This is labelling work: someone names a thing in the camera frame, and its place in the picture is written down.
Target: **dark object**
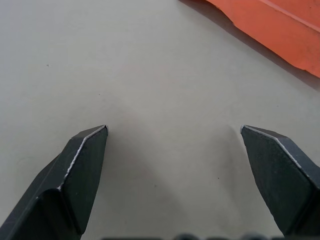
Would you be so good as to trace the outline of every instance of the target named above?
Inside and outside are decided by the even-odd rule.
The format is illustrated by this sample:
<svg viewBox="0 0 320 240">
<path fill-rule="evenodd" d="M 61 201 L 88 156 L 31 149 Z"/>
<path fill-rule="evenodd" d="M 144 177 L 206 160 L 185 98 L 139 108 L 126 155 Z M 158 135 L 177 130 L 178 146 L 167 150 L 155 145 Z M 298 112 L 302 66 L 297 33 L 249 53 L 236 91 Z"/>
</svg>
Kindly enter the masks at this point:
<svg viewBox="0 0 320 240">
<path fill-rule="evenodd" d="M 241 128 L 241 135 L 256 185 L 285 239 L 320 239 L 319 167 L 286 136 L 246 125 Z M 103 125 L 71 138 L 60 155 L 37 175 L 10 213 L 0 228 L 0 240 L 79 240 L 96 197 L 107 137 L 108 129 Z M 240 238 L 266 239 L 259 234 Z M 199 238 L 182 234 L 174 240 Z"/>
<path fill-rule="evenodd" d="M 288 137 L 243 126 L 255 183 L 285 236 L 320 235 L 320 169 Z"/>
<path fill-rule="evenodd" d="M 108 129 L 80 132 L 33 180 L 0 228 L 1 240 L 79 240 L 96 197 Z"/>
</svg>

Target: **orange paper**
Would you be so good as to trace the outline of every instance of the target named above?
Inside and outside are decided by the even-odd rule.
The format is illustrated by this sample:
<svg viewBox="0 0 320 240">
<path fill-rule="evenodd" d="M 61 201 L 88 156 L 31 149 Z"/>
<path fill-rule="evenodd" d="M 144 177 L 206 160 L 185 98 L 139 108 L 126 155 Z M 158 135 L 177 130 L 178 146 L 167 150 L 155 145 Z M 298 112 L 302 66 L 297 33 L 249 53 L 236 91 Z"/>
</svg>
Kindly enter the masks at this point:
<svg viewBox="0 0 320 240">
<path fill-rule="evenodd" d="M 320 78 L 320 0 L 207 0 L 293 66 Z"/>
</svg>

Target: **orange object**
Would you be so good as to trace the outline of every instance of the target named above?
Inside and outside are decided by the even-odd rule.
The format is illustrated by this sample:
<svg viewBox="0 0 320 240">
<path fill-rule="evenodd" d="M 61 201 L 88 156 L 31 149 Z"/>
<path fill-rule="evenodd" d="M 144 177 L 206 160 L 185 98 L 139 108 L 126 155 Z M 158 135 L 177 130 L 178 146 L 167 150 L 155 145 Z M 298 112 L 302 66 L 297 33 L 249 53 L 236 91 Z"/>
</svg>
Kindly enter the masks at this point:
<svg viewBox="0 0 320 240">
<path fill-rule="evenodd" d="M 207 0 L 293 66 L 320 78 L 320 0 Z"/>
</svg>

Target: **gray surface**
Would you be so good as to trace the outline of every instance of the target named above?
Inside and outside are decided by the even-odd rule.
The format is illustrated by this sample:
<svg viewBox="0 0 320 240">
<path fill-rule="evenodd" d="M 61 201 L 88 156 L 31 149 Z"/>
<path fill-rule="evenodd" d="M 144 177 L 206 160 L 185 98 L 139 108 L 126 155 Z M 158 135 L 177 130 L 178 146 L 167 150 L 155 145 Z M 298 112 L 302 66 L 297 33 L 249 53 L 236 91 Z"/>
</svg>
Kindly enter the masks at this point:
<svg viewBox="0 0 320 240">
<path fill-rule="evenodd" d="M 241 124 L 320 163 L 319 94 L 179 1 L 3 0 L 0 30 L 0 222 L 71 136 L 101 124 L 83 240 L 279 234 Z"/>
</svg>

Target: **black plastic part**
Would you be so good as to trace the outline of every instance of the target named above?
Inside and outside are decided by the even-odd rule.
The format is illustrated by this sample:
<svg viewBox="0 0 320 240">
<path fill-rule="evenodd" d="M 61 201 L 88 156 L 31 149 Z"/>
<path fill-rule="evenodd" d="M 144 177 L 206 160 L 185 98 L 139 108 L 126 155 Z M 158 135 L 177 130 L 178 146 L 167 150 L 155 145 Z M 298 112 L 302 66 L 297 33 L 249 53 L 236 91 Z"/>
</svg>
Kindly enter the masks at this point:
<svg viewBox="0 0 320 240">
<path fill-rule="evenodd" d="M 107 237 L 102 240 L 163 240 L 162 238 L 155 237 Z M 181 234 L 176 236 L 173 240 L 236 240 L 235 238 L 225 237 L 209 237 L 209 238 L 198 238 L 190 234 Z M 319 240 L 319 237 L 314 236 L 286 236 L 286 237 L 274 237 L 268 238 L 260 234 L 249 233 L 243 237 L 237 238 L 237 240 Z"/>
<path fill-rule="evenodd" d="M 72 137 L 33 180 L 0 228 L 1 240 L 79 240 L 96 197 L 108 129 Z"/>
<path fill-rule="evenodd" d="M 320 235 L 320 169 L 288 137 L 243 126 L 255 183 L 285 236 Z"/>
</svg>

